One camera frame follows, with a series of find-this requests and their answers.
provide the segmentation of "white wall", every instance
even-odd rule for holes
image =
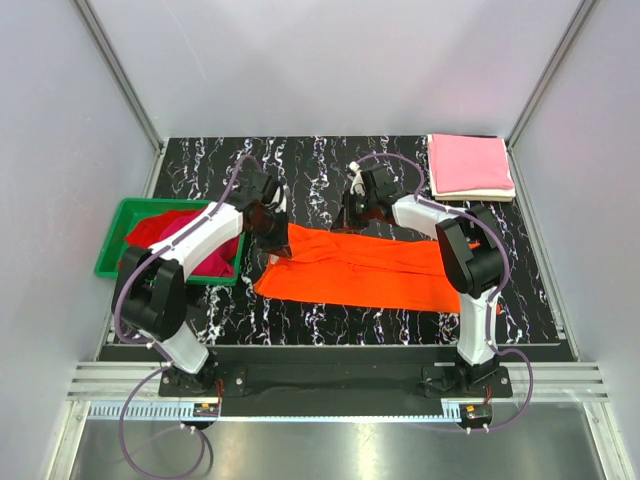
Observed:
[[[516,146],[578,348],[640,473],[640,2],[600,2]]]
[[[579,0],[91,0],[161,136],[507,135]]]
[[[96,257],[152,152],[72,2],[0,18],[0,476],[37,479],[113,289]]]

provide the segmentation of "orange cloth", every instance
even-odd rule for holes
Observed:
[[[268,262],[265,297],[375,308],[460,312],[437,242],[398,242],[289,224],[293,258]]]

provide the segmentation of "green plastic tray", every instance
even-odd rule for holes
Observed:
[[[168,210],[199,210],[209,204],[208,200],[171,200],[162,198],[125,198],[116,212],[109,234],[107,235],[100,256],[96,262],[95,273],[99,277],[117,278],[118,262],[128,245],[125,237],[135,228],[140,220],[160,215]],[[191,275],[187,283],[197,285],[235,285],[240,274],[244,233],[240,235],[238,253],[231,262],[235,272],[233,277],[202,277]]]

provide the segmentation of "black marble tabletop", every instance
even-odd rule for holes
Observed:
[[[426,136],[174,138],[168,144],[155,189],[158,198],[217,199],[235,160],[254,155],[266,171],[292,192],[292,222],[328,228],[347,184],[346,166],[368,153],[394,152],[416,161],[428,176]],[[405,189],[418,185],[411,166],[391,160],[386,167]],[[430,196],[427,186],[422,192]],[[503,291],[497,339],[510,343],[558,340],[517,201],[487,203],[495,214],[511,260]],[[373,222],[365,234],[420,240],[420,234]],[[190,320],[202,342],[213,345],[377,345],[449,344],[457,340],[459,316],[263,298],[253,291],[266,265],[253,242],[245,245],[235,287],[189,286],[196,306]]]

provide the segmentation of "stack of folded towels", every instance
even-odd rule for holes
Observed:
[[[429,135],[428,142],[431,193],[436,200],[514,199],[503,139]]]

